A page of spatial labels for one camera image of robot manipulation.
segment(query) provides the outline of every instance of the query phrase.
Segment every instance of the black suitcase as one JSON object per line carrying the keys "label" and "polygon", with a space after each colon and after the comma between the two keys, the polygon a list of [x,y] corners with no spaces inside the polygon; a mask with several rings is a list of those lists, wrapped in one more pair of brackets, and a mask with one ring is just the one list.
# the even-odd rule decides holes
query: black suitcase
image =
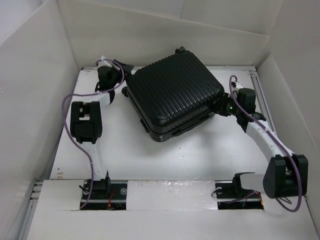
{"label": "black suitcase", "polygon": [[124,89],[153,140],[164,142],[211,118],[209,106],[224,87],[190,51],[145,66],[126,79]]}

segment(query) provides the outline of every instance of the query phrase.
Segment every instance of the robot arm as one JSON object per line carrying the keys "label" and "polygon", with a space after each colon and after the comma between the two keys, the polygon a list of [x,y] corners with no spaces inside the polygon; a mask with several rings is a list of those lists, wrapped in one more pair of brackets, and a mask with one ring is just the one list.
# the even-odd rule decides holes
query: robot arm
{"label": "robot arm", "polygon": [[296,155],[286,147],[269,128],[266,118],[256,112],[256,93],[253,89],[243,88],[241,83],[237,81],[232,82],[231,86],[239,106],[230,94],[224,93],[211,109],[221,116],[234,115],[237,123],[255,141],[269,163],[264,176],[255,173],[237,173],[236,176],[240,177],[241,187],[265,192],[272,199],[298,196],[296,166],[304,196],[307,193],[308,183],[307,158],[304,155]]}

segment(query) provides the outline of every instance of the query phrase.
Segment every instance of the suitcase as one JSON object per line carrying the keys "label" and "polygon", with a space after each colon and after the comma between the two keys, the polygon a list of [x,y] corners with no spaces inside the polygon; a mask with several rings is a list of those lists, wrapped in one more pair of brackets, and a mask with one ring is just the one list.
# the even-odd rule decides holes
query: suitcase
{"label": "suitcase", "polygon": [[157,142],[179,136],[211,118],[210,105],[225,92],[202,62],[183,47],[137,70],[126,78],[126,85],[122,92]]}

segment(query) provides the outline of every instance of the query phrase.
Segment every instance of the white table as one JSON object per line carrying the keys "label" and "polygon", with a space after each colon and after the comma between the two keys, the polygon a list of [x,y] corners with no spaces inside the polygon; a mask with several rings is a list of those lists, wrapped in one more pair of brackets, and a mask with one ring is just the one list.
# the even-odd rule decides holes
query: white table
{"label": "white table", "polygon": [[[253,87],[250,72],[239,69],[210,68],[226,92],[232,74],[245,87]],[[88,93],[97,81],[94,69],[84,69],[74,91]],[[101,109],[100,144],[112,179],[140,180],[128,182],[127,210],[76,210],[81,198],[78,185],[90,177],[90,167],[63,131],[28,240],[318,239],[304,200],[297,213],[285,211],[265,195],[265,210],[217,210],[210,196],[213,180],[230,180],[239,172],[264,173],[267,167],[264,155],[235,117],[214,116],[181,136],[155,142],[120,92]],[[89,98],[72,100],[90,102]]]}

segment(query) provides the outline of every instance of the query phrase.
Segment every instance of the screw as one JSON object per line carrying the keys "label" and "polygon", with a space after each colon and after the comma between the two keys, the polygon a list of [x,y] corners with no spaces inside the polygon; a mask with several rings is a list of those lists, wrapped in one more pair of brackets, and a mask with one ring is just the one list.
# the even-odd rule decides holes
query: screw
{"label": "screw", "polygon": [[120,189],[120,194],[121,194],[121,195],[126,195],[126,194],[127,194],[127,189],[124,188],[124,187],[121,188],[121,189]]}

